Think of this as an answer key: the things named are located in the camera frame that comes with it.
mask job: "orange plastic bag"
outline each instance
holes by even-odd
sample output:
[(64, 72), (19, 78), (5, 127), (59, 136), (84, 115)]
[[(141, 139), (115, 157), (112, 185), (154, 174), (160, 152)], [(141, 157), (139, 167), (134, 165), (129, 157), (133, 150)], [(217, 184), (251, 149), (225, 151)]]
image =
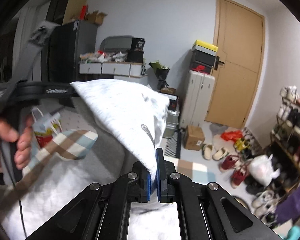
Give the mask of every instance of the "orange plastic bag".
[(220, 137), (225, 141), (232, 140), (233, 142), (236, 142), (239, 138), (243, 137), (243, 134), (240, 130), (237, 130), (232, 132), (224, 132)]

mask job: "black cable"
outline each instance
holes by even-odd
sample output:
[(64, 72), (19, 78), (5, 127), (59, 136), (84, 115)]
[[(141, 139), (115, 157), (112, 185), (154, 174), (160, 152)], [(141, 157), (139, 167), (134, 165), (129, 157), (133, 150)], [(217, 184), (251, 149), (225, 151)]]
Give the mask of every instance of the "black cable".
[(25, 222), (23, 220), (23, 213), (22, 213), (22, 205), (21, 205), (21, 200), (19, 198), (19, 195), (18, 195), (18, 191), (17, 191), (17, 187), (16, 187), (16, 184), (14, 182), (14, 179), (10, 173), (10, 170), (9, 170), (9, 167), (8, 167), (8, 163), (7, 163), (7, 160), (6, 160), (6, 157), (4, 156), (4, 154), (2, 154), (2, 159), (3, 159), (3, 162), (4, 162), (4, 165), (6, 165), (6, 168), (7, 168), (7, 171), (8, 171), (8, 174), (9, 174), (9, 177), (12, 181), (12, 185), (13, 185), (13, 188), (17, 194), (17, 197), (18, 197), (18, 201), (19, 201), (19, 209), (20, 209), (20, 217), (21, 217), (21, 223), (22, 223), (22, 227), (23, 227), (23, 232), (25, 233), (25, 237), (27, 238), (27, 233), (26, 233), (26, 227), (25, 227)]

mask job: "human hand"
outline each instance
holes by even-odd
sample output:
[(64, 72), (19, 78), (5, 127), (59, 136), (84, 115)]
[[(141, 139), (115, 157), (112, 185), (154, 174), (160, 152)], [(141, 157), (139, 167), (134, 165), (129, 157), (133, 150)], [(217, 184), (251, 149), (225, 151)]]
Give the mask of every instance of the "human hand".
[[(21, 170), (28, 165), (30, 162), (31, 152), (31, 138), (32, 138), (32, 116), (26, 120), (26, 128), (22, 135), (14, 130), (7, 122), (0, 119), (0, 138), (6, 142), (17, 142), (17, 151), (14, 155), (14, 161), (16, 167)], [(1, 161), (0, 161), (0, 172), (2, 172)]]

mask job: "white plastic bag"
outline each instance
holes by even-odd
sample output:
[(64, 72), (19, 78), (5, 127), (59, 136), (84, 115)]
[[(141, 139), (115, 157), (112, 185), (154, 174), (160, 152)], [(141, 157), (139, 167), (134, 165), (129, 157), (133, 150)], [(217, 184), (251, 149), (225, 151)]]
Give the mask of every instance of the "white plastic bag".
[(255, 157), (248, 165), (248, 171), (254, 179), (267, 187), (272, 179), (276, 179), (280, 175), (280, 169), (273, 170), (271, 163), (272, 155), (268, 158), (267, 155)]

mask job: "cardboard box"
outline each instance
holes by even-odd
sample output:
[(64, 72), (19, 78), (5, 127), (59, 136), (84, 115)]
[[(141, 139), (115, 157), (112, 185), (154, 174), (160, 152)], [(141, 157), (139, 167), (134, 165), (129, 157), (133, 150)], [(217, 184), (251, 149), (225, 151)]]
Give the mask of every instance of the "cardboard box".
[(188, 125), (185, 135), (185, 149), (200, 151), (205, 140), (202, 129), (198, 126)]
[(104, 17), (107, 16), (107, 14), (104, 13), (104, 12), (99, 12), (99, 13), (98, 12), (99, 11), (94, 11), (93, 13), (89, 13), (86, 16), (85, 20), (87, 22), (90, 22), (90, 23), (95, 23), (97, 25), (102, 25), (103, 24), (103, 19), (104, 19)]
[(86, 3), (87, 0), (68, 0), (62, 25), (72, 22), (74, 16), (79, 16), (82, 6), (84, 6)]
[(162, 93), (165, 93), (165, 94), (171, 94), (171, 95), (174, 95), (176, 93), (176, 89), (175, 88), (162, 88), (160, 90)]

